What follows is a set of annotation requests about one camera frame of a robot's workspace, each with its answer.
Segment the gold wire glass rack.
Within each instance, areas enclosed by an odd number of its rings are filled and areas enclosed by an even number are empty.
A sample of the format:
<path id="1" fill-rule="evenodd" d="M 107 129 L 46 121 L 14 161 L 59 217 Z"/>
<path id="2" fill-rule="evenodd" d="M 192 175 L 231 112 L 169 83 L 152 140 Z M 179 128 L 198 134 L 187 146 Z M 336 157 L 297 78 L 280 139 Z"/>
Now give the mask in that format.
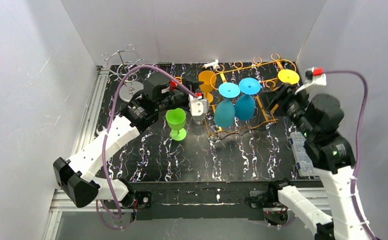
<path id="1" fill-rule="evenodd" d="M 260 57 L 259 58 L 259 60 L 260 60 L 259 62 L 257 62 L 256 60 L 253 60 L 253 62 L 251 62 L 250 65 L 246 65 L 246 66 L 241 61 L 234 62 L 232 65 L 230 65 L 230 69 L 228 69 L 228 70 L 225 69 L 225 66 L 224 66 L 223 63 L 219 63 L 217 65 L 217 67 L 213 70 L 214 71 L 213 76 L 217 77 L 217 78 L 220 78 L 222 83 L 226 83 L 227 82 L 227 79 L 226 79 L 226 76 L 225 76 L 226 73 L 234 73 L 234 72 L 241 73 L 242 71 L 253 69 L 253 70 L 256 70 L 256 73 L 258 74 L 259 73 L 259 69 L 258 68 L 259 67 L 266 67 L 266 66 L 274 66 L 275 69 L 278 70 L 278 71 L 285 70 L 285 69 L 289 70 L 290 68 L 285 67 L 285 65 L 283 65 L 283 63 L 287 63 L 290 66 L 292 66 L 293 67 L 291 69 L 292 71 L 294 71 L 294 72 L 297 71 L 297 66 L 296 66 L 296 64 L 294 62 L 292 62 L 290 60 L 287 60 L 287 59 L 282 59 L 280 57 L 280 55 L 277 54 L 277 53 L 271 54 L 270 58 L 271 58 L 271 61 L 264 62 L 262 60 L 262 58 Z M 261 84 L 262 87 L 264 87 L 266 90 L 269 90 L 269 91 L 276 90 L 282 84 L 282 82 L 277 77 L 267 78 L 267 79 L 264 79 L 264 78 L 263 79 L 259 79 L 258 82 Z M 257 126 L 248 126 L 248 125 L 247 126 L 243 126 L 243 127 L 239 128 L 239 129 L 237 129 L 235 131 L 231 131 L 231 132 L 229 132 L 227 130 L 224 130 L 222 127 L 219 126 L 217 131 L 212 132 L 209 129 L 208 120 L 205 120 L 208 136 L 210 138 L 214 138 L 214 137 L 218 137 L 218 135 L 221 134 L 221 133 L 226 133 L 227 135 L 237 134 L 241 130 L 252 131 L 252 130 L 255 130 L 255 129 L 259 128 L 260 126 L 262 126 L 264 124 L 277 123 L 278 119 L 274 116 L 273 112 L 270 112 L 270 111 L 264 109 L 263 102 L 259 99 L 259 96 L 256 95 L 254 97 L 254 99 L 255 99 L 255 103 L 258 104 L 258 106 L 259 106 L 259 110 L 261 112 L 261 115 L 264 117 L 264 121 L 263 122 L 261 122 Z"/>

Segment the green plastic wine glass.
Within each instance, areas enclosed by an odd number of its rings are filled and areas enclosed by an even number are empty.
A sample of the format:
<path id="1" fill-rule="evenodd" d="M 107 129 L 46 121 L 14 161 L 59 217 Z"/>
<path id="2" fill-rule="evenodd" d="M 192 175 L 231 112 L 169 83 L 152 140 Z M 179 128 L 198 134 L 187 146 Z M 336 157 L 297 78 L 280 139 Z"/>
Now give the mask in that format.
<path id="1" fill-rule="evenodd" d="M 171 129 L 170 137 L 175 141 L 182 141 L 187 135 L 184 129 L 186 124 L 185 111 L 181 108 L 168 110 L 165 119 Z"/>

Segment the teal wine glass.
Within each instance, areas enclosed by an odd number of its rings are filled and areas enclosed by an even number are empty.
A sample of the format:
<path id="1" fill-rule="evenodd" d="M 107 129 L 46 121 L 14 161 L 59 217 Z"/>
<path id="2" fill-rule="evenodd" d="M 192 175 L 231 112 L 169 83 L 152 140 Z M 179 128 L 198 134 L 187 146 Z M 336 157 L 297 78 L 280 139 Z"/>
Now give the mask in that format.
<path id="1" fill-rule="evenodd" d="M 216 107 L 214 123 L 219 127 L 230 127 L 234 124 L 235 106 L 232 99 L 240 95 L 240 88 L 235 83 L 223 83 L 218 88 L 223 100 Z"/>

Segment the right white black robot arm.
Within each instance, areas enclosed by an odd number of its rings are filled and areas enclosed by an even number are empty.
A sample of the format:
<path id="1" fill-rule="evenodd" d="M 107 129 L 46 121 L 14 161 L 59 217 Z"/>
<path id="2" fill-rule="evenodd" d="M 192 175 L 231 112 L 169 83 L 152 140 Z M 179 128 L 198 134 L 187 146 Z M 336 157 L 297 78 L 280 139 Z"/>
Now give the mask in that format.
<path id="1" fill-rule="evenodd" d="M 373 240 L 368 222 L 361 213 L 354 168 L 358 159 L 350 143 L 338 133 L 344 117 L 340 102 L 328 94 L 312 98 L 289 85 L 259 94 L 263 105 L 289 118 L 301 132 L 305 152 L 312 161 L 326 192 L 331 214 L 325 214 L 287 179 L 271 181 L 258 203 L 279 203 L 291 210 L 316 240 Z"/>

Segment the blue wine glass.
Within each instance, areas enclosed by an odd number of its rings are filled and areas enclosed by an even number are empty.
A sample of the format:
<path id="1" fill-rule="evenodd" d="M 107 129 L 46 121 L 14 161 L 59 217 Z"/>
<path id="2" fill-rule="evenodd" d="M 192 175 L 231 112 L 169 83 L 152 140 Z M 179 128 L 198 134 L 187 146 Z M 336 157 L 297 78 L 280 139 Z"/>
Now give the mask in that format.
<path id="1" fill-rule="evenodd" d="M 254 95 L 260 92 L 261 85 L 257 79 L 246 77 L 240 81 L 238 86 L 243 95 L 235 104 L 235 116 L 241 121 L 248 121 L 255 113 Z"/>

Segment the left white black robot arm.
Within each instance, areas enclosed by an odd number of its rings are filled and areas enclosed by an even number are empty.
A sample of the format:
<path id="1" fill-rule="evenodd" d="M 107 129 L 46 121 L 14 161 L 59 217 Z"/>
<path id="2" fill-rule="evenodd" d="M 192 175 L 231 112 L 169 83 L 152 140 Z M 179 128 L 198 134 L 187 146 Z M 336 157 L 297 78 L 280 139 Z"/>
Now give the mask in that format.
<path id="1" fill-rule="evenodd" d="M 122 178 L 96 177 L 97 172 L 106 170 L 108 159 L 157 122 L 160 112 L 181 108 L 195 117 L 205 114 L 208 102 L 200 89 L 202 83 L 198 79 L 171 80 L 160 72 L 151 74 L 131 100 L 122 104 L 120 113 L 113 115 L 109 128 L 75 155 L 54 161 L 59 187 L 78 208 L 108 200 L 129 208 L 137 197 L 135 189 Z"/>

